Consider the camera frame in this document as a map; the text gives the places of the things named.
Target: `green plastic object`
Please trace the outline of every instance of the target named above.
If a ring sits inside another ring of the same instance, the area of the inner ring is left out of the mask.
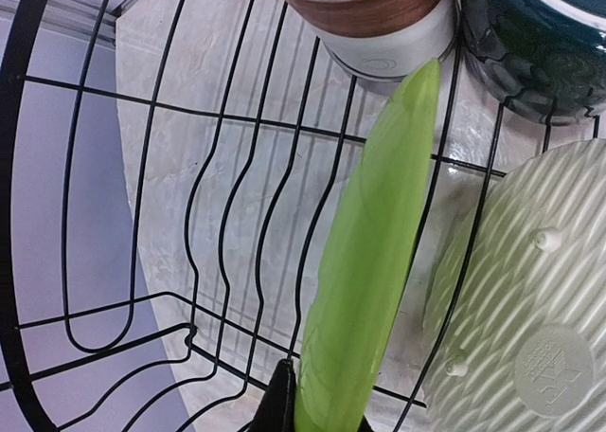
[[[440,65],[398,88],[339,204],[305,327],[296,432],[357,432],[400,305],[425,200]]]

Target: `white rim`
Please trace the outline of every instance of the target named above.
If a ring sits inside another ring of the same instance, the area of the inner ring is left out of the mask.
[[[540,0],[550,8],[557,10],[562,15],[572,18],[584,25],[594,27],[601,30],[606,30],[606,18],[602,18],[593,13],[586,12],[562,0]]]

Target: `black wire rack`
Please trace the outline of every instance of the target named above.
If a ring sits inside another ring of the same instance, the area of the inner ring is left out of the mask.
[[[181,107],[173,104],[166,104],[159,101],[160,96],[160,87],[163,79],[165,78],[165,71],[167,66],[167,61],[169,58],[170,48],[172,45],[172,41],[175,35],[175,31],[179,24],[179,20],[183,11],[184,4],[186,0],[179,0],[178,6],[174,12],[174,17],[172,19],[169,36],[164,46],[164,50],[162,52],[160,65],[157,71],[157,75],[155,77],[153,91],[150,99],[142,99],[139,97],[123,95],[115,92],[109,92],[102,89],[97,89],[95,87],[89,87],[86,85],[86,79],[89,74],[89,70],[91,67],[91,62],[93,59],[93,54],[95,51],[95,47],[97,44],[98,33],[101,27],[103,14],[105,13],[110,0],[103,0],[98,18],[95,24],[94,33],[90,39],[88,44],[88,49],[85,57],[85,61],[83,64],[83,68],[80,73],[80,81],[78,84],[72,84],[63,81],[55,81],[47,78],[31,76],[28,74],[28,66],[29,60],[32,54],[32,49],[34,46],[34,42],[36,40],[38,30],[40,27],[40,23],[43,17],[43,13],[45,10],[45,5],[47,0],[21,0],[18,11],[15,15],[11,33],[9,35],[9,41],[7,43],[7,48],[5,52],[4,61],[2,64],[2,69],[0,73],[0,96],[2,96],[2,106],[0,108],[0,152],[2,155],[0,156],[0,174],[2,175],[0,179],[0,218],[2,224],[0,224],[0,239],[2,244],[0,245],[0,284],[2,286],[2,296],[0,298],[0,343],[2,344],[2,352],[4,354],[5,362],[9,372],[9,382],[5,384],[0,384],[0,391],[12,390],[14,393],[15,399],[19,404],[25,418],[27,419],[30,426],[36,431],[50,431],[50,430],[67,430],[70,427],[81,423],[87,418],[94,415],[100,407],[112,396],[112,394],[123,384],[125,384],[128,380],[132,379],[136,375],[145,372],[151,368],[157,366],[164,365],[178,365],[185,363],[189,358],[192,357],[193,354],[198,354],[203,358],[206,358],[213,364],[213,370],[205,376],[200,376],[196,378],[190,378],[187,380],[182,380],[177,382],[171,386],[166,387],[164,390],[155,393],[150,397],[150,399],[137,411],[134,413],[128,424],[125,426],[124,430],[129,430],[136,421],[151,407],[153,407],[163,396],[167,393],[170,393],[174,390],[177,390],[179,387],[188,384],[196,384],[203,383],[212,379],[218,372],[219,369],[225,370],[231,373],[234,377],[238,377],[241,379],[241,390],[237,394],[229,397],[225,397],[223,399],[219,399],[205,408],[199,410],[197,413],[192,415],[178,430],[185,430],[191,424],[193,424],[198,418],[202,417],[209,410],[231,401],[239,399],[246,393],[246,390],[249,386],[253,386],[259,389],[266,389],[266,384],[256,379],[251,375],[251,368],[253,364],[253,355],[255,351],[255,346],[257,343],[263,343],[277,351],[281,351],[284,357],[289,359],[295,359],[299,357],[299,354],[295,351],[295,342],[296,338],[299,334],[301,328],[302,321],[302,312],[301,312],[301,284],[303,280],[303,270],[306,262],[306,258],[308,257],[308,252],[310,250],[310,244],[312,240],[312,236],[318,224],[318,220],[320,214],[323,211],[323,208],[328,200],[330,192],[335,184],[335,178],[337,176],[339,163],[341,160],[341,156],[343,153],[343,149],[346,143],[357,143],[364,144],[365,139],[363,137],[357,135],[348,134],[348,124],[350,119],[350,113],[352,108],[352,102],[354,99],[354,94],[357,89],[357,80],[356,78],[351,78],[349,87],[348,87],[348,96],[346,100],[345,107],[343,109],[342,123],[340,130],[338,132],[325,130],[319,127],[312,127],[303,124],[304,121],[304,112],[306,109],[306,104],[308,102],[308,97],[311,91],[311,83],[312,83],[312,75],[314,73],[314,68],[316,65],[316,59],[318,55],[318,51],[320,48],[320,42],[316,39],[312,49],[312,56],[309,61],[309,67],[307,71],[307,76],[305,79],[305,86],[303,91],[303,97],[300,102],[300,106],[298,109],[298,116],[296,119],[296,123],[289,123],[280,120],[272,120],[263,118],[263,107],[265,104],[265,99],[267,97],[268,87],[270,78],[272,75],[272,70],[274,67],[275,59],[276,59],[276,51],[278,42],[280,39],[280,33],[283,28],[284,19],[287,11],[289,10],[287,5],[284,4],[281,8],[281,13],[279,15],[279,20],[276,29],[276,35],[273,40],[271,51],[269,52],[269,61],[267,63],[267,69],[265,77],[263,78],[262,91],[260,95],[260,101],[258,103],[257,114],[254,117],[242,116],[242,115],[234,115],[227,113],[227,102],[230,97],[230,93],[233,91],[234,85],[234,76],[236,73],[236,66],[241,56],[242,44],[244,40],[244,34],[246,29],[248,28],[251,13],[253,11],[253,6],[255,5],[256,0],[249,0],[245,10],[245,16],[243,18],[243,23],[241,24],[241,30],[238,35],[237,45],[235,48],[235,52],[233,54],[233,59],[229,68],[227,81],[225,88],[223,90],[223,97],[221,100],[220,110],[218,112],[208,112],[196,110],[193,108]],[[401,403],[401,415],[397,419],[394,425],[394,431],[397,432],[401,430],[401,426],[407,417],[410,409],[413,405],[417,405],[420,407],[425,407],[423,402],[416,400],[419,395],[419,390],[421,389],[421,385],[425,376],[430,369],[436,355],[437,351],[444,339],[444,336],[447,332],[450,320],[455,311],[456,303],[459,298],[459,295],[462,290],[462,286],[465,280],[466,271],[469,266],[472,251],[475,243],[475,238],[478,233],[478,229],[482,219],[482,210],[483,205],[485,203],[487,193],[489,191],[490,181],[495,178],[500,178],[505,175],[504,172],[497,170],[495,167],[495,157],[497,153],[497,148],[500,139],[501,126],[503,123],[504,113],[507,111],[507,102],[504,102],[499,105],[498,112],[496,114],[492,137],[490,142],[490,155],[488,156],[487,162],[483,165],[475,164],[471,162],[466,162],[462,160],[457,160],[445,155],[445,150],[447,146],[447,141],[449,137],[449,128],[451,126],[451,122],[453,119],[453,114],[455,110],[455,101],[457,96],[457,84],[459,82],[459,72],[461,67],[463,67],[463,42],[459,40],[456,45],[455,53],[454,53],[454,71],[453,77],[450,84],[450,92],[448,96],[448,105],[445,113],[445,118],[443,121],[443,130],[439,140],[439,144],[437,147],[437,152],[433,154],[432,158],[434,162],[434,170],[431,176],[431,182],[428,189],[426,206],[422,214],[422,219],[419,226],[419,236],[417,241],[417,248],[419,248],[419,240],[420,236],[425,228],[427,223],[427,219],[430,213],[430,209],[433,203],[433,198],[436,194],[438,178],[440,174],[440,169],[444,165],[456,166],[461,169],[465,169],[468,171],[474,171],[476,174],[482,175],[482,187],[479,195],[479,200],[477,204],[477,208],[475,211],[475,216],[472,225],[472,232],[469,238],[467,251],[465,254],[465,258],[461,267],[460,274],[458,276],[458,280],[456,283],[456,287],[454,289],[454,295],[452,297],[450,306],[447,311],[444,311],[444,320],[440,329],[440,332],[437,336],[437,340],[433,346],[433,349],[429,353],[427,360],[420,371],[420,376],[415,383],[414,389],[410,393],[398,393],[393,392],[392,390],[376,386],[375,390],[382,395],[393,398],[394,400]],[[68,151],[66,153],[66,167],[65,167],[65,176],[64,176],[64,185],[63,185],[63,200],[62,200],[62,243],[61,243],[61,258],[62,258],[62,306],[63,313],[60,316],[53,316],[47,319],[42,319],[34,322],[24,322],[20,319],[17,310],[17,301],[15,298],[15,288],[14,288],[14,277],[12,270],[12,261],[11,261],[11,226],[10,226],[10,216],[11,216],[11,179],[12,179],[12,164],[13,164],[13,156],[14,156],[14,146],[15,146],[15,137],[17,133],[17,123],[19,120],[19,112],[20,112],[20,104],[22,101],[22,96],[24,92],[24,86],[28,82],[38,83],[40,85],[51,86],[61,89],[67,89],[76,92],[76,101],[73,108],[73,117],[70,127],[70,135],[69,135],[69,143],[68,143]],[[147,107],[147,124],[145,127],[145,136],[143,143],[143,151],[140,159],[140,169],[136,190],[136,200],[133,203],[134,207],[134,225],[132,231],[132,246],[131,246],[131,272],[130,278],[128,279],[130,285],[130,297],[128,300],[114,303],[114,304],[106,304],[102,307],[97,307],[92,310],[87,310],[78,313],[72,313],[70,309],[70,296],[69,296],[69,288],[67,281],[67,214],[68,214],[68,205],[69,205],[69,196],[70,196],[70,179],[72,176],[73,170],[73,155],[74,155],[74,146],[76,142],[76,132],[79,126],[79,116],[80,116],[80,108],[82,104],[82,99],[86,95],[97,95],[102,96],[109,99],[115,100],[123,100],[134,102],[137,104],[142,104]],[[137,297],[135,294],[135,278],[136,278],[136,263],[137,263],[137,247],[138,247],[138,236],[139,236],[139,225],[140,225],[140,217],[141,217],[141,207],[142,207],[142,189],[144,176],[146,171],[146,164],[148,161],[148,150],[150,147],[150,139],[152,133],[152,125],[154,121],[154,116],[156,110],[164,109],[170,110],[172,112],[177,112],[186,115],[192,115],[197,117],[208,117],[213,118],[214,122],[214,134],[212,138],[212,144],[210,151],[204,161],[200,162],[200,168],[198,170],[196,179],[191,187],[191,191],[187,200],[187,209],[185,210],[185,226],[183,228],[183,242],[185,245],[185,250],[187,253],[187,260],[190,264],[191,270],[194,272],[194,288],[192,297],[183,297],[178,295],[175,292],[167,291],[156,293],[153,295],[147,295],[145,297]],[[194,260],[192,255],[192,249],[190,246],[190,219],[192,215],[192,208],[194,204],[194,199],[196,193],[198,191],[199,186],[203,178],[205,177],[205,173],[208,169],[208,166],[213,158],[217,150],[218,140],[220,133],[222,131],[223,124],[225,122],[237,121],[237,122],[246,122],[253,125],[253,135],[250,146],[250,151],[248,154],[248,158],[244,167],[240,170],[240,173],[231,189],[227,202],[225,203],[223,218],[221,221],[221,227],[219,232],[219,245],[218,249],[218,257],[219,257],[219,267],[221,272],[220,282],[223,283],[225,294],[223,298],[223,308],[220,313],[214,312],[209,308],[206,308],[202,304],[199,304],[197,301],[197,292],[199,288],[200,281],[200,273],[199,268]],[[242,326],[239,323],[236,323],[233,320],[230,320],[227,317],[227,309],[229,305],[230,299],[230,289],[231,284],[225,269],[226,264],[226,255],[224,254],[223,247],[223,239],[225,235],[225,227],[227,223],[227,217],[230,212],[230,208],[233,206],[234,199],[236,194],[239,191],[239,188],[249,171],[251,162],[253,160],[253,156],[255,155],[256,144],[258,141],[259,131],[261,126],[268,126],[273,128],[278,128],[283,131],[289,131],[292,137],[292,148],[289,154],[289,160],[286,170],[283,172],[281,179],[279,181],[278,187],[276,189],[276,193],[274,194],[271,204],[269,205],[265,215],[262,219],[261,230],[258,237],[257,250],[254,254],[255,260],[255,271],[254,271],[254,281],[256,287],[256,294],[258,296],[259,307],[257,310],[255,325],[252,329],[249,329],[245,326]],[[305,241],[303,243],[303,249],[300,254],[298,270],[296,274],[296,278],[293,279],[295,284],[295,298],[294,298],[294,307],[296,311],[296,322],[291,334],[291,343],[288,347],[281,345],[275,342],[273,339],[264,337],[259,333],[260,321],[264,312],[264,296],[263,296],[263,282],[261,280],[260,274],[260,261],[261,254],[264,250],[264,244],[267,237],[268,228],[270,222],[273,217],[274,210],[276,208],[276,204],[280,198],[281,193],[285,189],[289,178],[293,172],[294,165],[294,157],[296,153],[296,146],[299,141],[299,138],[303,134],[313,134],[313,135],[321,135],[326,137],[332,137],[336,140],[336,150],[334,153],[334,157],[332,160],[332,167],[330,171],[329,181],[326,184],[324,192],[317,203],[317,207],[313,214],[313,218],[309,225],[307,235],[305,237]],[[549,125],[544,127],[544,142],[543,142],[543,151],[549,149],[550,138],[552,134],[552,129]],[[599,117],[595,118],[594,122],[594,130],[593,137],[598,137],[599,135]],[[131,328],[134,320],[134,309],[138,304],[143,302],[149,302],[153,299],[157,299],[159,297],[171,297],[177,301],[181,301],[189,310],[189,320],[184,321],[183,323],[174,325],[168,329],[161,330],[156,333],[151,333],[149,335],[145,335],[139,337],[135,340],[125,341],[125,337]],[[72,322],[73,320],[85,316],[102,314],[108,311],[117,310],[117,309],[126,309],[128,310],[128,319],[127,322],[122,329],[121,333],[110,343],[107,345],[91,348],[85,346],[79,342],[79,340],[75,337],[72,332]],[[194,335],[197,332],[195,325],[195,317],[196,315],[208,315],[212,319],[216,320],[219,323],[219,334],[218,334],[218,345],[215,352],[208,351],[196,345],[194,343]],[[25,330],[40,328],[49,326],[52,324],[62,323],[64,325],[65,332],[69,339],[71,345],[78,349],[83,353],[88,353],[80,359],[76,359],[74,361],[70,361],[67,363],[60,364],[56,367],[52,367],[50,369],[44,369],[41,371],[30,371],[27,365],[27,355],[24,350],[24,343],[22,339],[22,332]],[[222,359],[221,349],[222,349],[222,339],[223,334],[226,329],[232,329],[238,333],[242,333],[251,340],[251,346],[248,353],[247,365],[245,370],[238,369],[231,364],[228,364],[226,361]],[[33,387],[33,383],[36,381],[40,381],[43,379],[50,379],[60,373],[83,368],[88,365],[91,365],[99,360],[104,358],[111,357],[115,354],[130,351],[136,347],[145,345],[156,339],[161,339],[163,336],[176,333],[182,330],[188,331],[188,338],[185,340],[184,345],[187,348],[187,354],[183,358],[174,359],[174,360],[165,360],[165,361],[157,361],[149,363],[148,365],[139,367],[130,373],[124,374],[124,376],[118,380],[115,384],[113,384],[107,391],[98,398],[98,401],[86,412],[83,412],[77,418],[72,419],[69,422],[56,425],[49,418],[48,414],[45,411],[45,407],[39,401],[36,392]],[[248,425],[243,427],[241,431],[246,430]]]

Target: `teal bowl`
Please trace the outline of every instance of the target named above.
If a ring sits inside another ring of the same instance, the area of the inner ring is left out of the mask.
[[[509,109],[570,125],[606,110],[606,0],[461,0],[466,61]]]

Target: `ceramic mug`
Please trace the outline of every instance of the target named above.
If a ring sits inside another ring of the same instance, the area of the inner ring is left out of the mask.
[[[455,36],[455,0],[286,0],[346,70],[400,81],[445,56]]]
[[[568,125],[606,110],[606,0],[461,0],[467,63],[514,112]]]

